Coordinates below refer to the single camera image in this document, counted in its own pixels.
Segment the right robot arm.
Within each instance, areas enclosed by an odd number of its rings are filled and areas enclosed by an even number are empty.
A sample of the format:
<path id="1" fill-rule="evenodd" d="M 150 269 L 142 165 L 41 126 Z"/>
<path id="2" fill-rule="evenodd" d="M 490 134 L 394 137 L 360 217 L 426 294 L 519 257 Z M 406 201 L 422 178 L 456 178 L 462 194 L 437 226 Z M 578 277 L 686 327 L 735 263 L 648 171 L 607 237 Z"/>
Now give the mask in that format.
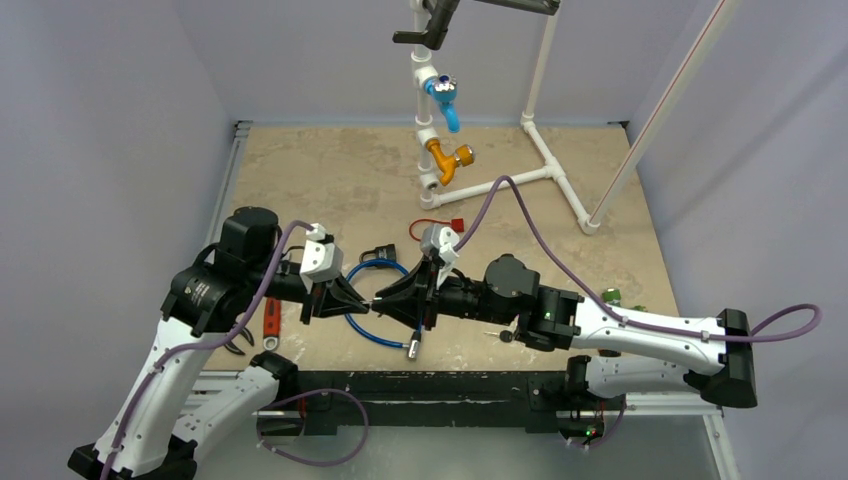
<path id="1" fill-rule="evenodd" d="M 758 399 L 751 328 L 744 312 L 673 317 L 596 303 L 542 284 L 538 272 L 511 254 L 487 266 L 480 280 L 443 275 L 427 257 L 378 291 L 372 310 L 411 328 L 431 330 L 441 315 L 514 324 L 515 341 L 543 352 L 611 350 L 618 361 L 591 358 L 564 376 L 561 392 L 576 407 L 629 392 L 691 391 L 721 407 L 753 408 Z"/>

